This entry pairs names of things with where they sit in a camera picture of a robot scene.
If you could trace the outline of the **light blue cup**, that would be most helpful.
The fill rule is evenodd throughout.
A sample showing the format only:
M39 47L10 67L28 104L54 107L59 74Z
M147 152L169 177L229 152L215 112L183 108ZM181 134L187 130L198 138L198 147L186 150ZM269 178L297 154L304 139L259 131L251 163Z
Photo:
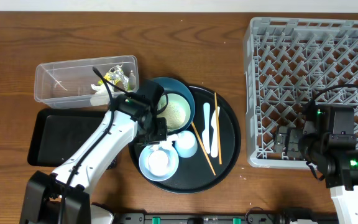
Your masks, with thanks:
M189 158L195 155L198 149L198 143L195 135L191 131L182 131L177 134L174 148L182 158Z

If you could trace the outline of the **yellow green snack wrapper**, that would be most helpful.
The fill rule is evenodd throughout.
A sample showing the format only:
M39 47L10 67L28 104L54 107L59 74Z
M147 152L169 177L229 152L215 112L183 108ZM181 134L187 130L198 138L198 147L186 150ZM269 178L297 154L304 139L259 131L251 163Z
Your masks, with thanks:
M127 77L124 74L124 71L122 69L123 64L121 65L116 65L114 67L112 67L104 76L104 79L106 81L111 82L112 84L118 86L119 88L124 89L125 91L131 91L133 90L133 87L131 87L132 84L130 84L130 78ZM115 93L118 92L119 90L113 86L109 85L109 89ZM101 91L102 87L104 88L104 84L102 80L99 80L97 85L92 85L92 89L94 91Z

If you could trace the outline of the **long wooden chopstick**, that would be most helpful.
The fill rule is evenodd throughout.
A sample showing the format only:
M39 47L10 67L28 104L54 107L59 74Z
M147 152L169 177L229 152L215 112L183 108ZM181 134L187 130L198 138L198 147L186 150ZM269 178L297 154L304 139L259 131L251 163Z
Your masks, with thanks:
M217 147L218 147L218 159L219 165L222 165L222 155L221 155L221 140L220 140L220 128L219 128L219 106L218 106L218 96L217 93L214 93L215 109L216 109L216 134L217 134Z

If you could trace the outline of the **white napkin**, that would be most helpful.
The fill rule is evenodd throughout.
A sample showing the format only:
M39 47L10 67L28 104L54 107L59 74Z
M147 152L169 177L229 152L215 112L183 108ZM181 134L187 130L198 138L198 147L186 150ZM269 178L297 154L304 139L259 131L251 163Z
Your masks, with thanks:
M107 88L104 85L91 84L91 88L96 92L90 98L90 103L92 106L107 105L110 102Z

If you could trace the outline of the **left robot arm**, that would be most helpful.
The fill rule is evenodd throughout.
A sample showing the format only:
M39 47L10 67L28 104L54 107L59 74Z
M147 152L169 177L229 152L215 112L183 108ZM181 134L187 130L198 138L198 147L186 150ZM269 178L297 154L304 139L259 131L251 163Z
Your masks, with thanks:
M142 146L167 138L165 118L157 117L161 85L145 81L136 92L111 99L96 131L51 174L37 171L28 181L21 223L112 223L109 210L90 202L101 176L130 142Z

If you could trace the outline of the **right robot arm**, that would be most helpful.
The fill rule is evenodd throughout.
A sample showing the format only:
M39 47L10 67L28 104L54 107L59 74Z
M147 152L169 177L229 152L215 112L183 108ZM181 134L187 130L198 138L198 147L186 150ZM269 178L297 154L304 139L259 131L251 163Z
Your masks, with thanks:
M353 107L310 103L303 114L303 128L278 127L274 146L287 155L299 154L315 178L326 183L339 223L358 223L358 149Z

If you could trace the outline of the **clear plastic waste bin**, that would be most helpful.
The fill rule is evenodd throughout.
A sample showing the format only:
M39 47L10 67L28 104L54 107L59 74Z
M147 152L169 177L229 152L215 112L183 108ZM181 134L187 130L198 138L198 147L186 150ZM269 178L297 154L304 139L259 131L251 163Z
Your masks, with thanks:
M97 85L100 80L93 67L105 76L112 67L121 64L130 78L131 91L137 91L139 71L133 55L42 63L35 71L35 101L55 109L91 107L90 98L96 93L91 84Z

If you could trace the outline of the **grey plastic dishwasher rack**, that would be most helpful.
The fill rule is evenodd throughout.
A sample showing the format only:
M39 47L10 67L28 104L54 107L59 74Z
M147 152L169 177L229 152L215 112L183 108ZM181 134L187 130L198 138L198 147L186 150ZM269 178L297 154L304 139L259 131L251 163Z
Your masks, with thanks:
M309 100L352 106L358 148L358 21L255 17L243 46L252 167L306 168L300 157L274 152L273 139L279 126L303 124Z

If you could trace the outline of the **white rice grains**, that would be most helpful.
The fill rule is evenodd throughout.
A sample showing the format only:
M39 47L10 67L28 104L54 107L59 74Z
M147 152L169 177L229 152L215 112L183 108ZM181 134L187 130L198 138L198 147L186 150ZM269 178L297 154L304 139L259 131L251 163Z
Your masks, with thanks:
M170 102L170 93L164 93L163 96L160 98L158 102L158 109L163 108L164 106L167 106Z

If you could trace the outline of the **light green bowl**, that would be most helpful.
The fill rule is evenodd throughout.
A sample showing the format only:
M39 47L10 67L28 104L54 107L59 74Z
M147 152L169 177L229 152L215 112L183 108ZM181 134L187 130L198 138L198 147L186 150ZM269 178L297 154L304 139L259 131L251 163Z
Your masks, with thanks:
M181 129L189 121L190 105L181 95L171 93L170 102L164 107L165 109L157 117L166 119L168 132Z

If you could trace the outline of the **light blue saucer plate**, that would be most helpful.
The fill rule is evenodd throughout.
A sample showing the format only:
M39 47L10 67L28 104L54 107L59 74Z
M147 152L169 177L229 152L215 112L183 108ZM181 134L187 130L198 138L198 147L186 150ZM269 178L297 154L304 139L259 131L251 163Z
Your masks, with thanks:
M151 153L153 153L154 151L158 151L158 150L164 151L169 158L167 173L163 176L153 175L149 171L149 163L148 163L149 156L151 155ZM161 182L161 181L171 178L174 175L174 173L177 171L178 165L179 165L179 158L178 158L178 154L177 154L176 150L174 150L174 148L164 149L159 145L147 146L142 150L142 152L139 156L139 168L140 168L141 173L147 179L154 181L154 182Z

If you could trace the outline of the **dark blue plate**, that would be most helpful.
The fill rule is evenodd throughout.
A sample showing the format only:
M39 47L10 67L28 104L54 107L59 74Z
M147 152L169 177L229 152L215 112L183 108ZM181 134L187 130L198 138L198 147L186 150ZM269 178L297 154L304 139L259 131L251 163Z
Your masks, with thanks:
M160 84L164 88L164 93L175 93L181 95L189 103L191 109L191 115L189 121L181 129L168 133L173 134L186 130L190 126L190 123L192 122L193 118L195 117L195 101L190 89L184 83L173 78L159 77L159 78L153 78L152 80Z

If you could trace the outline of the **round black serving tray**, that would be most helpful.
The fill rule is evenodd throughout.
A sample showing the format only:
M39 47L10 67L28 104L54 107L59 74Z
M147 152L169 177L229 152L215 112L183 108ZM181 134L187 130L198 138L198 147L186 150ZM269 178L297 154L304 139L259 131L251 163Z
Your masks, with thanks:
M190 86L189 89L195 99L194 124L199 133L204 128L203 104L217 102L220 107L219 133L222 163L220 164L217 158L211 158L215 170L212 172L202 150L198 149L190 158L179 158L178 169L169 179L161 182L149 181L160 189L178 194L202 192L219 184L230 173L241 151L241 130L229 103L221 96L215 99L210 89L201 86Z

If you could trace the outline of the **black rectangular tray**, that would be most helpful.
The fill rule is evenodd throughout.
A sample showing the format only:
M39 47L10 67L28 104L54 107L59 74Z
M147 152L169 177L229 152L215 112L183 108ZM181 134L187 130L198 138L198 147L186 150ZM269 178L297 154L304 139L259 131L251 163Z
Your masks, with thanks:
M58 167L96 131L103 111L59 110L38 112L27 162L32 166Z

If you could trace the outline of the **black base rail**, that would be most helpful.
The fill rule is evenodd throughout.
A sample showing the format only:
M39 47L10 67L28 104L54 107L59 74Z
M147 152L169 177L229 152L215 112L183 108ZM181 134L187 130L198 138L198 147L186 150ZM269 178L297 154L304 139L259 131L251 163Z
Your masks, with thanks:
M246 215L167 215L143 213L117 214L113 224L247 224L247 223L339 223L332 215L292 215L268 214L261 211Z

